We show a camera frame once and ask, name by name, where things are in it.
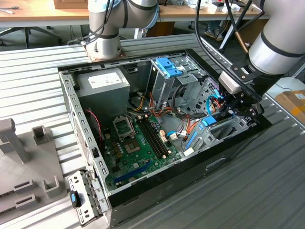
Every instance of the cardboard box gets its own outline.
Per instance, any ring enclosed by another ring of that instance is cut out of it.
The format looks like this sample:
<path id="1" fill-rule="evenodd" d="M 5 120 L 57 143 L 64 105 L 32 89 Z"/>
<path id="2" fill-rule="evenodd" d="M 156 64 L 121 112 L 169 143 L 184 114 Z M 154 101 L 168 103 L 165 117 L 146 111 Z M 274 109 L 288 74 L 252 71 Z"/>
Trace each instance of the cardboard box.
<path id="1" fill-rule="evenodd" d="M 283 92 L 275 100 L 301 123 L 305 124 L 305 90 Z"/>
<path id="2" fill-rule="evenodd" d="M 53 0 L 56 9 L 87 9 L 88 0 Z"/>

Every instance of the office chair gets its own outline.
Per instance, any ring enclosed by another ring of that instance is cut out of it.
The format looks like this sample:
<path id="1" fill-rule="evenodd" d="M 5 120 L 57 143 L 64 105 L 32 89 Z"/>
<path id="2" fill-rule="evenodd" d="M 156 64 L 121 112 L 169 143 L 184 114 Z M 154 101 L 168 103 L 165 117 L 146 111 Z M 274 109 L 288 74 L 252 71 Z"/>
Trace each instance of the office chair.
<path id="1" fill-rule="evenodd" d="M 7 30 L 4 30 L 4 31 L 0 32 L 0 37 L 2 37 L 4 35 L 7 35 L 9 33 L 12 33 L 12 32 L 16 32 L 16 31 L 22 30 L 22 29 L 25 30 L 25 47 L 27 49 L 30 47 L 29 35 L 31 35 L 31 32 L 30 32 L 31 30 L 39 31 L 39 32 L 45 33 L 47 35 L 50 35 L 52 37 L 56 37 L 58 44 L 62 44 L 62 39 L 61 39 L 60 35 L 57 35 L 57 34 L 55 34 L 53 32 L 44 30 L 44 29 L 39 28 L 39 27 L 13 27 L 13 28 L 9 28 Z"/>

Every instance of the gray power supply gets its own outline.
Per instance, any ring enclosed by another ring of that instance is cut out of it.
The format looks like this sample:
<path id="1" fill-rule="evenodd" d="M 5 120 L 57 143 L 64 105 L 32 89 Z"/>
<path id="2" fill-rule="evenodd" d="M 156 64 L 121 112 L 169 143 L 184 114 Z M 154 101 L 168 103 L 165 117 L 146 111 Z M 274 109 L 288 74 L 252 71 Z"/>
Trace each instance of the gray power supply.
<path id="1" fill-rule="evenodd" d="M 81 106 L 91 108 L 102 123 L 126 114 L 130 85 L 119 68 L 80 74 L 76 80 Z"/>

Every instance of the wooden table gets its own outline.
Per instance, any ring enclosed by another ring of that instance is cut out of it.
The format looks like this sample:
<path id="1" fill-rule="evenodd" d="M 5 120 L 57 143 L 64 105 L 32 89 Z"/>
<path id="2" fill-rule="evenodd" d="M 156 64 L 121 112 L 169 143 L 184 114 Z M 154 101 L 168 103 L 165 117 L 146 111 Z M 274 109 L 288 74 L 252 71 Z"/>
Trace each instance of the wooden table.
<path id="1" fill-rule="evenodd" d="M 19 6 L 12 10 L 15 14 L 0 12 L 0 27 L 30 27 L 56 25 L 89 24 L 88 10 L 57 10 L 53 0 L 1 0 L 1 7 Z M 245 20 L 256 16 L 258 11 L 248 11 Z M 193 21 L 195 9 L 188 6 L 161 6 L 161 21 Z M 217 12 L 210 14 L 207 9 L 201 10 L 201 21 L 225 20 L 227 14 Z"/>

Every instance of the motherboard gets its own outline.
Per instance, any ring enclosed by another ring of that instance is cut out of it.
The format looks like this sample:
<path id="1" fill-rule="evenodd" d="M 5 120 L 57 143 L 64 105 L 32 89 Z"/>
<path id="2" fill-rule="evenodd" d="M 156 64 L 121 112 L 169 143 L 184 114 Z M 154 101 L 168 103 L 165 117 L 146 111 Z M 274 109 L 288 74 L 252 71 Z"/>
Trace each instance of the motherboard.
<path id="1" fill-rule="evenodd" d="M 127 118 L 135 132 L 134 137 L 122 140 L 119 136 L 130 131 L 129 125 L 124 123 L 104 129 L 104 158 L 109 168 L 106 183 L 109 190 L 115 190 L 181 159 L 176 148 L 162 136 L 164 131 L 155 117 L 141 120 Z"/>

